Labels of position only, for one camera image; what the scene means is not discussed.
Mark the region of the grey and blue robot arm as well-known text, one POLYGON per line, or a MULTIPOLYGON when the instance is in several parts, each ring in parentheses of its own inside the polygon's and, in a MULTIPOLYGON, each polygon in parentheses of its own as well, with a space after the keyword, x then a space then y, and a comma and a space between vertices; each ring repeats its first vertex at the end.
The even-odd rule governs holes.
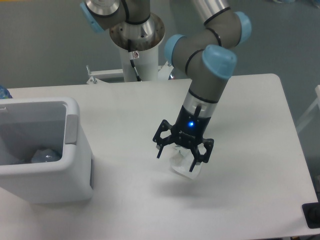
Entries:
MULTIPOLYGON (((164 46, 167 62, 191 84, 176 122, 163 120, 153 137, 160 151, 170 144, 190 150, 186 161, 191 169, 210 159, 214 140, 203 135, 237 64, 231 48, 252 32, 248 16, 232 11, 226 0, 195 0, 193 5, 204 30, 194 37, 173 35, 164 46)), ((95 32, 109 31, 125 82, 158 79, 158 46, 165 27, 148 0, 84 0, 80 8, 95 32)))

